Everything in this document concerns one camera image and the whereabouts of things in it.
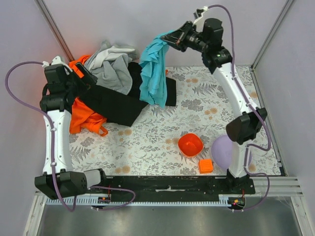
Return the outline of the teal cloth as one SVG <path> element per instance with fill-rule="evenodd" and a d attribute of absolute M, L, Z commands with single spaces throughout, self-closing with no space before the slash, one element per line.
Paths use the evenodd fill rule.
<path fill-rule="evenodd" d="M 141 54 L 140 100 L 150 105 L 164 108 L 167 101 L 165 56 L 169 50 L 167 42 L 162 40 L 166 33 L 156 36 Z"/>

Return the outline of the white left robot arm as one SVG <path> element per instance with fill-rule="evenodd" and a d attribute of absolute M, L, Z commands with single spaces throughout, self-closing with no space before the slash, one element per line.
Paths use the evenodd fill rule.
<path fill-rule="evenodd" d="M 83 195 L 101 183 L 103 170 L 75 172 L 69 148 L 69 128 L 74 100 L 95 85 L 95 76 L 78 62 L 74 68 L 59 57 L 44 67 L 47 80 L 40 109 L 46 125 L 46 158 L 41 176 L 35 177 L 38 190 L 48 198 Z"/>

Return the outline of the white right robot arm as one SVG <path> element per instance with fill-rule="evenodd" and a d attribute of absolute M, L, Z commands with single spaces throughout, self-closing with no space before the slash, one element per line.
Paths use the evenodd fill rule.
<path fill-rule="evenodd" d="M 234 115 L 234 119 L 226 125 L 227 136 L 232 141 L 232 158 L 227 172 L 234 178 L 243 178 L 247 175 L 247 147 L 261 130 L 267 111 L 256 105 L 247 93 L 236 73 L 233 56 L 222 45 L 222 36 L 222 22 L 209 18 L 205 20 L 201 32 L 196 30 L 193 22 L 187 21 L 161 39 L 178 51 L 185 52 L 191 48 L 200 52 L 204 65 L 223 88 Z"/>

